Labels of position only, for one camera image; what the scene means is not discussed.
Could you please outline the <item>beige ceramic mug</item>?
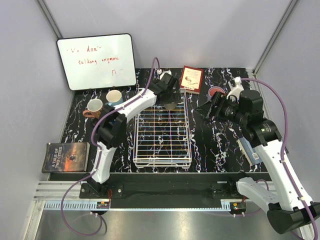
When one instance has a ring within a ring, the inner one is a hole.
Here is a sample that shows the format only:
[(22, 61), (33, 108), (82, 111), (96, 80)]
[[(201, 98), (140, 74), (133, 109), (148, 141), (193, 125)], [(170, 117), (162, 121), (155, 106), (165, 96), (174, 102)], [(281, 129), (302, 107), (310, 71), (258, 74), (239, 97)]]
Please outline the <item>beige ceramic mug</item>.
[(164, 108), (166, 110), (174, 110), (177, 107), (177, 103), (172, 102), (172, 103), (165, 103)]

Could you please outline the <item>pink plastic cup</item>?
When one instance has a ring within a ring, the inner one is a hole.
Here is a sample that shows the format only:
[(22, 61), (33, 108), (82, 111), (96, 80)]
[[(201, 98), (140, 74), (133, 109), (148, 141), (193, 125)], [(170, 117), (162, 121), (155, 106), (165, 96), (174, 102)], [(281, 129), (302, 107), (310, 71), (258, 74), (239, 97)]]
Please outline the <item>pink plastic cup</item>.
[(221, 87), (218, 87), (218, 86), (213, 86), (211, 87), (208, 92), (210, 92), (210, 94), (212, 95), (212, 97), (214, 96), (214, 94), (216, 92), (219, 92), (219, 93), (223, 93), (225, 94), (225, 91), (221, 88)]

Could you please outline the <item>light blue ceramic mug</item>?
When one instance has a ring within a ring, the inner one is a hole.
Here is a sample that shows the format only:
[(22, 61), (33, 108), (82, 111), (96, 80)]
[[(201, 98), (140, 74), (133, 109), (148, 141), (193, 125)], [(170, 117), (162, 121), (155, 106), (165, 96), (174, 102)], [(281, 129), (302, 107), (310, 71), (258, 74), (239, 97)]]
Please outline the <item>light blue ceramic mug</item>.
[(106, 105), (111, 107), (120, 105), (124, 102), (122, 93), (119, 90), (111, 90), (106, 95)]

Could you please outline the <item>salmon pink floral mug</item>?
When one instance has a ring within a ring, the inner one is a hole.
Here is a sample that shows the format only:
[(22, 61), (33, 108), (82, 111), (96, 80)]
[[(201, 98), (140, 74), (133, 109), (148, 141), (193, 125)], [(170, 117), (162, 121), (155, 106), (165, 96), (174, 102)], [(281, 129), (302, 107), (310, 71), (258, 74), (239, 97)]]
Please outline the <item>salmon pink floral mug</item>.
[(86, 106), (87, 109), (82, 114), (86, 118), (99, 119), (103, 106), (103, 102), (100, 99), (91, 99)]

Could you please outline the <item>lavender plastic cup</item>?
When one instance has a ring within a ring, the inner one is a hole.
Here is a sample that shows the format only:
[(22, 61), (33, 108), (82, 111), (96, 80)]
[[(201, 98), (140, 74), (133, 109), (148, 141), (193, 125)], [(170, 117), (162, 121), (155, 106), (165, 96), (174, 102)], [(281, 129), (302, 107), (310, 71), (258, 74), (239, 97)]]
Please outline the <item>lavender plastic cup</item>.
[(210, 94), (210, 92), (208, 92), (208, 94), (206, 96), (207, 96), (207, 101), (210, 101), (212, 98), (212, 95)]

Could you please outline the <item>dark blue ceramic mug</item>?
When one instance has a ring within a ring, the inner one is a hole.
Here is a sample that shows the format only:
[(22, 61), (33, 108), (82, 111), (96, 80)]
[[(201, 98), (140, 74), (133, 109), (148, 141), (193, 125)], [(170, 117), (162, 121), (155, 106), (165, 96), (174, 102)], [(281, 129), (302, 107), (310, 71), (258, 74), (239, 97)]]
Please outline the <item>dark blue ceramic mug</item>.
[(111, 128), (114, 126), (115, 122), (116, 122), (116, 118), (114, 117), (108, 120), (108, 124)]

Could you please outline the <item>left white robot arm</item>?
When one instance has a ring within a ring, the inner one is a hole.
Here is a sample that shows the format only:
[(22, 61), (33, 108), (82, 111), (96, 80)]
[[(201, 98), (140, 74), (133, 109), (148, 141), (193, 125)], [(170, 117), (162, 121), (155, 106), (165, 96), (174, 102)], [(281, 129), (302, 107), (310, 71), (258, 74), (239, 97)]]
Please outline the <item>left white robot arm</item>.
[(95, 197), (103, 198), (108, 193), (111, 163), (117, 148), (125, 140), (127, 123), (149, 107), (178, 104), (180, 100), (179, 80), (164, 72), (160, 79), (149, 82), (147, 88), (142, 88), (129, 100), (102, 108), (91, 134), (91, 142), (97, 147), (96, 157), (90, 174), (85, 177)]

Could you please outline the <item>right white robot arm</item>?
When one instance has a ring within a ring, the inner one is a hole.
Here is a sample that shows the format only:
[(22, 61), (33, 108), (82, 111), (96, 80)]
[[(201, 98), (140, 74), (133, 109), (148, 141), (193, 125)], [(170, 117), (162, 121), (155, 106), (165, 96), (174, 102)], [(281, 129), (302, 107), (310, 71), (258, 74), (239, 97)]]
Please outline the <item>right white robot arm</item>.
[(195, 110), (207, 120), (229, 120), (238, 124), (244, 138), (265, 165), (276, 193), (271, 193), (250, 177), (227, 185), (228, 195), (241, 195), (252, 200), (267, 215), (278, 234), (293, 231), (318, 219), (320, 204), (313, 201), (300, 183), (286, 153), (281, 150), (282, 136), (271, 120), (264, 117), (263, 98), (256, 90), (243, 90), (238, 101), (215, 92), (213, 97)]

